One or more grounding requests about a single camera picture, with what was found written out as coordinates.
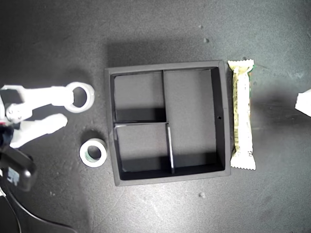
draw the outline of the white object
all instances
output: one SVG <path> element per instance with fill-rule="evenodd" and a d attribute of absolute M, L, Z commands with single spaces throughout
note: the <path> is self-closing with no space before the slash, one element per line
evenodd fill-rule
<path fill-rule="evenodd" d="M 67 122 L 67 117 L 63 114 L 51 115 L 43 120 L 22 121 L 20 129 L 14 130 L 10 147 L 19 148 L 35 138 L 54 133 L 65 127 Z"/>
<path fill-rule="evenodd" d="M 248 77 L 248 72 L 254 66 L 254 60 L 228 61 L 228 64 L 233 70 L 234 145 L 236 149 L 231 158 L 231 166 L 255 170 Z"/>
<path fill-rule="evenodd" d="M 94 88 L 89 84 L 74 82 L 74 83 L 70 83 L 66 86 L 66 88 L 71 90 L 72 92 L 74 89 L 76 89 L 78 87 L 82 88 L 86 92 L 86 102 L 80 108 L 74 106 L 73 102 L 69 105 L 65 105 L 65 108 L 72 113 L 81 113 L 81 112 L 84 112 L 84 111 L 90 109 L 90 107 L 92 107 L 94 100 L 95 100 Z"/>
<path fill-rule="evenodd" d="M 82 88 L 86 92 L 86 102 L 82 107 L 76 107 L 73 90 Z M 0 123 L 5 125 L 20 123 L 20 129 L 14 130 L 10 146 L 19 148 L 25 143 L 53 133 L 67 124 L 67 118 L 62 114 L 48 116 L 43 120 L 24 121 L 33 115 L 33 110 L 48 104 L 64 106 L 68 111 L 80 113 L 88 110 L 94 103 L 95 91 L 86 83 L 73 82 L 64 86 L 52 86 L 38 89 L 25 89 L 18 85 L 5 85 L 2 90 L 16 90 L 21 97 L 22 103 L 12 103 L 6 110 L 0 97 Z"/>
<path fill-rule="evenodd" d="M 298 94 L 295 109 L 311 117 L 311 89 Z"/>
<path fill-rule="evenodd" d="M 5 194 L 5 192 L 1 189 L 1 187 L 0 187 L 0 197 L 1 196 L 4 196 L 4 197 L 6 197 L 6 194 Z"/>
<path fill-rule="evenodd" d="M 91 146 L 95 146 L 100 150 L 101 157 L 99 159 L 93 159 L 89 155 L 88 148 Z M 89 167 L 99 167 L 103 165 L 107 158 L 107 151 L 104 146 L 104 141 L 98 138 L 92 138 L 88 140 L 80 148 L 80 157 L 82 162 Z"/>

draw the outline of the wrapped snack bar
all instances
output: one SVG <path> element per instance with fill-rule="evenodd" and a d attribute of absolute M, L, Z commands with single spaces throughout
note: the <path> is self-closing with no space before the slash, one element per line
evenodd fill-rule
<path fill-rule="evenodd" d="M 253 157 L 252 130 L 250 124 L 250 86 L 248 72 L 254 60 L 228 61 L 233 71 L 234 146 L 231 166 L 256 169 Z"/>

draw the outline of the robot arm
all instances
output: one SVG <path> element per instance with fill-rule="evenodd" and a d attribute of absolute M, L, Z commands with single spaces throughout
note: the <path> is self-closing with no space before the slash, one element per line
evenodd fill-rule
<path fill-rule="evenodd" d="M 80 108 L 73 105 L 73 90 L 78 87 L 86 92 L 86 102 Z M 1 98 L 1 92 L 8 90 L 18 95 L 21 101 L 14 102 L 14 98 L 9 98 L 7 104 Z M 64 106 L 73 113 L 80 113 L 93 105 L 94 98 L 93 87 L 78 82 L 70 83 L 66 87 L 25 89 L 22 86 L 6 85 L 0 89 L 0 176 L 19 189 L 29 191 L 37 176 L 36 166 L 29 156 L 16 148 L 53 133 L 67 124 L 68 120 L 63 114 L 51 115 L 43 120 L 25 121 L 33 115 L 33 109 L 52 104 Z"/>

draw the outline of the white tape roll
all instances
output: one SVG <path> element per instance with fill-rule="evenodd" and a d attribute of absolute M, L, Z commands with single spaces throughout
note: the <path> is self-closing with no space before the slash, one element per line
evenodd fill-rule
<path fill-rule="evenodd" d="M 72 113 L 81 113 L 84 112 L 86 110 L 88 110 L 90 107 L 92 107 L 94 100 L 95 100 L 95 91 L 94 88 L 86 83 L 80 83 L 80 82 L 73 82 L 73 83 L 69 83 L 66 88 L 70 89 L 71 91 L 73 91 L 76 88 L 82 88 L 85 92 L 86 92 L 86 102 L 82 107 L 76 107 L 72 104 L 65 106 L 65 108 L 72 112 Z"/>
<path fill-rule="evenodd" d="M 107 151 L 105 148 L 105 142 L 98 138 L 92 138 L 85 142 L 80 148 L 80 157 L 82 162 L 89 167 L 99 167 L 104 164 L 107 158 Z M 87 149 L 91 146 L 97 147 L 101 152 L 101 157 L 99 159 L 93 159 Z"/>

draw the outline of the black cable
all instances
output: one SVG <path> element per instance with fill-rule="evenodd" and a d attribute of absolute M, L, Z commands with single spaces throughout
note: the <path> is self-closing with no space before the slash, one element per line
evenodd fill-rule
<path fill-rule="evenodd" d="M 18 219 L 18 217 L 17 217 L 17 215 L 16 215 L 16 213 L 15 213 L 15 211 L 14 211 L 13 206 L 12 206 L 11 203 L 9 202 L 8 198 L 6 198 L 6 196 L 3 196 L 3 197 L 4 197 L 4 199 L 6 200 L 6 202 L 9 204 L 9 207 L 11 208 L 11 210 L 12 210 L 14 216 L 15 216 L 15 219 L 16 219 L 17 224 L 18 224 L 19 233 L 22 233 L 22 232 L 21 232 L 20 222 L 19 222 L 19 219 Z"/>
<path fill-rule="evenodd" d="M 40 218 L 34 214 L 32 214 L 30 211 L 28 211 L 18 200 L 17 198 L 14 196 L 14 194 L 11 192 L 11 190 L 9 188 L 7 188 L 7 193 L 9 194 L 10 198 L 19 206 L 20 209 L 22 209 L 26 214 L 28 214 L 30 217 L 33 217 L 34 219 L 42 222 L 42 223 L 45 223 L 45 224 L 48 224 L 50 226 L 54 226 L 54 227 L 61 227 L 63 229 L 67 229 L 73 233 L 78 233 L 74 228 L 70 227 L 70 226 L 67 226 L 65 224 L 61 224 L 61 223 L 56 223 L 56 222 L 53 222 L 53 221 L 48 221 L 48 220 L 45 220 L 43 218 Z M 12 205 L 10 204 L 10 207 L 12 208 L 13 212 L 14 212 L 14 215 L 16 216 L 16 219 L 17 219 L 17 222 L 18 222 L 18 226 L 19 226 L 19 232 L 22 233 L 21 231 L 21 227 L 20 227 L 20 222 L 17 218 L 17 215 L 12 207 Z"/>

